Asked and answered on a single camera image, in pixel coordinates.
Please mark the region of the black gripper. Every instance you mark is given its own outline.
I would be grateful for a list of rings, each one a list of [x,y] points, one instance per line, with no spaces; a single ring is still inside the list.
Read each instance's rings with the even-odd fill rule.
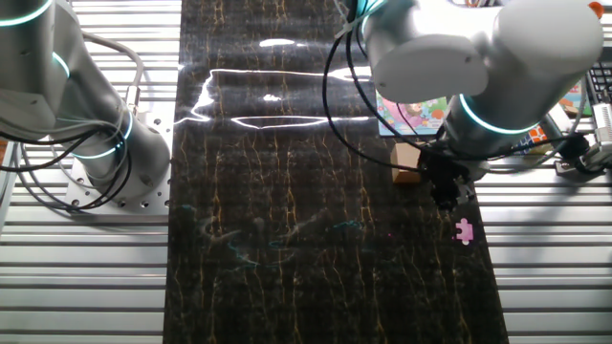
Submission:
[[[420,166],[431,181],[431,197],[438,207],[452,211],[459,203],[459,186],[471,182],[466,166],[440,155],[424,153]]]

